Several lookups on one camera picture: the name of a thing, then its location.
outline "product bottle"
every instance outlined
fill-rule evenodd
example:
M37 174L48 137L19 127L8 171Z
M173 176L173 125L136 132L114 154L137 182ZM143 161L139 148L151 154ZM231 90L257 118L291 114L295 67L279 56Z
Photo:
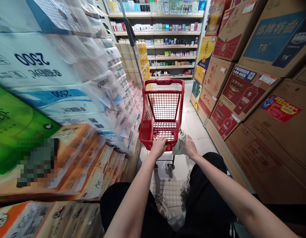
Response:
M255 97L258 95L257 88L258 86L260 86L260 84L261 84L260 81L256 81L256 83L252 87L249 87L245 90L245 92L243 93L239 102L237 103L237 105L233 110L237 115L240 115L241 112L243 112L243 110L247 108L250 102L252 102L255 99Z

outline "barcode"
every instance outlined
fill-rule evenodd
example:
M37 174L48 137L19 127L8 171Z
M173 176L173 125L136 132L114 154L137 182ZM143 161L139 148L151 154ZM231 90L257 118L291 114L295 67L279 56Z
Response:
M101 124L95 124L95 126L96 126L97 128L104 128L104 126L102 126Z
M255 73L251 72L251 73L248 75L248 79L252 80L254 76L255 76Z
M98 123L98 121L94 118L88 118L89 121L91 121L92 123Z

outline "tissue package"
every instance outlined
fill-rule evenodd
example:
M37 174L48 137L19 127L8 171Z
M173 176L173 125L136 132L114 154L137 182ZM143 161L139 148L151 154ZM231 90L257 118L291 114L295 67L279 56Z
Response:
M92 36L94 29L78 0L0 0L0 32Z
M0 84L18 88L83 83L107 70L108 57L90 37L0 33Z
M0 175L17 165L20 140L49 138L59 128L57 123L0 87Z

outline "red shopping cart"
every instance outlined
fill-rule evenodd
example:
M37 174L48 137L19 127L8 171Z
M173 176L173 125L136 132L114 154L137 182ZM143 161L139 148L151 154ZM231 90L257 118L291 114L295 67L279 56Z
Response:
M146 90L151 83L157 85L181 84L180 90ZM171 151L178 140L182 123L185 82L181 79L146 80L143 87L143 114L140 127L140 141L151 150L156 137L166 137Z

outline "number 2500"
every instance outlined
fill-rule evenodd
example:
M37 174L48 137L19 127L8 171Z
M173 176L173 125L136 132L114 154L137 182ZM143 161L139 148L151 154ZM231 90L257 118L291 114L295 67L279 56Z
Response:
M44 61L44 57L43 54L41 53L30 53L30 54L22 54L22 56L18 55L18 54L14 54L15 57L22 63L25 64L27 66L31 65L49 65L50 63L47 61Z

